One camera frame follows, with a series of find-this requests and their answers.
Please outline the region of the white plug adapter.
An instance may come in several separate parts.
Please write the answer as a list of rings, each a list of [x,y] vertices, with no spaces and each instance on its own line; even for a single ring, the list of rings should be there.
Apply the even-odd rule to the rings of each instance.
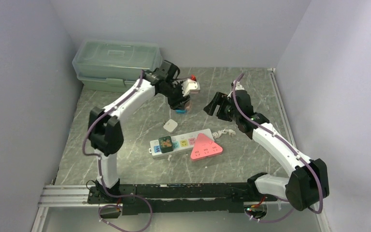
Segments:
[[[173,120],[173,119],[169,119],[164,125],[163,125],[163,129],[166,130],[167,132],[169,133],[172,133],[175,131],[175,129],[178,127],[178,123]]]

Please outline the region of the pink triangular power strip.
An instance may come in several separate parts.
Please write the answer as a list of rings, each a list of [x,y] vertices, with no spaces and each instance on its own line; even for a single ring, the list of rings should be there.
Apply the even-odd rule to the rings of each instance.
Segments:
[[[198,161],[222,154],[223,148],[213,139],[203,133],[199,133],[190,154],[192,161]]]

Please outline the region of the white multicolour power strip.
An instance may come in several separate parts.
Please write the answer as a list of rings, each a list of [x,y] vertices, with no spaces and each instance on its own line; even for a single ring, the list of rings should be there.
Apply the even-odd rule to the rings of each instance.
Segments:
[[[172,152],[161,153],[159,142],[158,142],[159,138],[150,141],[148,152],[151,154],[153,158],[159,158],[163,156],[173,155],[176,153],[192,150],[199,133],[203,133],[207,135],[209,138],[214,140],[213,133],[211,132],[210,129],[197,130],[194,132],[188,132],[188,133],[170,136],[172,138],[172,143],[173,143]]]

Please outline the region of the dark green cube socket adapter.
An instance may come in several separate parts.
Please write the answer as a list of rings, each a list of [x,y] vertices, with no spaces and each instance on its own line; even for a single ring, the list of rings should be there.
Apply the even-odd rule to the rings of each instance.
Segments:
[[[172,138],[170,136],[160,137],[158,139],[161,153],[168,153],[173,151]]]

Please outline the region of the small pink charger plug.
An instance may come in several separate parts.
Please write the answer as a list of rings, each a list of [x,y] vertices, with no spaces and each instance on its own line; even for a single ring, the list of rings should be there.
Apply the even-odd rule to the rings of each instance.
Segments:
[[[188,101],[186,104],[185,104],[185,110],[186,111],[190,111],[191,110],[191,101]]]

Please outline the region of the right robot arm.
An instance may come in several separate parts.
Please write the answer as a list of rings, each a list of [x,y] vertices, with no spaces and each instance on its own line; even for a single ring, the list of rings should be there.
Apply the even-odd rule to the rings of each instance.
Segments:
[[[328,170],[321,159],[312,159],[289,143],[261,113],[254,111],[245,90],[230,94],[217,92],[204,107],[204,112],[224,121],[233,121],[238,129],[265,148],[283,167],[287,178],[260,173],[248,179],[247,195],[258,201],[265,194],[285,200],[298,211],[310,209],[315,203],[319,214],[323,199],[329,196]]]

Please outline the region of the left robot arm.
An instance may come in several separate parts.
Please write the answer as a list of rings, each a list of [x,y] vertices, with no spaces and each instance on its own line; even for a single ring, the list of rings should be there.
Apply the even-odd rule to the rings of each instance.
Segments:
[[[190,105],[190,96],[183,93],[183,81],[177,79],[179,74],[178,66],[164,60],[153,71],[142,70],[134,85],[113,103],[90,111],[82,152],[97,159],[95,184],[107,203],[115,202],[120,194],[116,155],[124,143],[123,124],[158,94],[167,98],[172,110],[184,110]]]

